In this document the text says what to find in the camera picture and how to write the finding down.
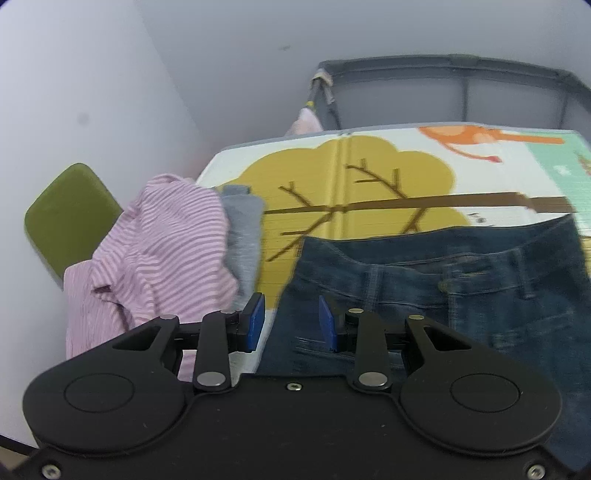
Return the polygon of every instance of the white wall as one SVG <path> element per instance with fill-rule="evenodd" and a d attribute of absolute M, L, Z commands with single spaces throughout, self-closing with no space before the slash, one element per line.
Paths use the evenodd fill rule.
<path fill-rule="evenodd" d="M 582 0 L 135 1 L 216 149 L 283 135 L 323 60 L 470 53 L 561 67 L 562 6 L 586 7 Z"/>
<path fill-rule="evenodd" d="M 202 141 L 131 0 L 10 0 L 0 8 L 0 434 L 33 445 L 27 384 L 65 357 L 64 298 L 23 217 L 84 162 L 126 204 L 155 174 L 196 175 Z"/>

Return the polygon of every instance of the blue gripper pad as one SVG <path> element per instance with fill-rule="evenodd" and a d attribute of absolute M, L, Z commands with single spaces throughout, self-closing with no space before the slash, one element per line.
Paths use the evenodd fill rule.
<path fill-rule="evenodd" d="M 265 296 L 261 295 L 261 298 L 252 311 L 250 323 L 248 326 L 248 334 L 246 336 L 246 345 L 251 352 L 256 350 L 258 339 L 261 337 L 261 330 L 264 323 Z"/>
<path fill-rule="evenodd" d="M 330 350 L 336 352 L 335 317 L 322 295 L 318 298 L 318 319 L 326 345 Z"/>

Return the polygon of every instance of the gray cloth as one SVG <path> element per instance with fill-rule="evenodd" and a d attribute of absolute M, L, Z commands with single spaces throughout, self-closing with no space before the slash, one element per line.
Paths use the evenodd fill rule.
<path fill-rule="evenodd" d="M 228 217 L 225 264 L 238 280 L 232 308 L 242 310 L 255 291 L 261 261 L 261 219 L 265 203 L 246 185 L 224 185 L 221 199 Z"/>

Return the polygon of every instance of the jeans belt loop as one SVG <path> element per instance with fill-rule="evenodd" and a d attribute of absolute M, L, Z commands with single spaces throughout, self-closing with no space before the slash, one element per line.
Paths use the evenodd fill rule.
<path fill-rule="evenodd" d="M 519 275 L 519 282 L 521 283 L 521 290 L 525 299 L 532 299 L 535 297 L 534 290 L 531 287 L 530 277 L 527 274 L 527 268 L 525 266 L 525 259 L 521 248 L 514 248 L 511 250 L 515 264 L 517 266 L 517 272 Z"/>

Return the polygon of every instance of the striped fabric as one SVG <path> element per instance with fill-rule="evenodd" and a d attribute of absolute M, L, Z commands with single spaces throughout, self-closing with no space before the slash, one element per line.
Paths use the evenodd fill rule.
<path fill-rule="evenodd" d="M 227 231 L 214 190 L 169 174 L 149 181 L 92 260 L 66 270 L 68 356 L 160 314 L 200 322 L 228 308 L 237 284 L 223 265 Z M 191 380 L 194 359 L 185 352 L 181 380 Z"/>

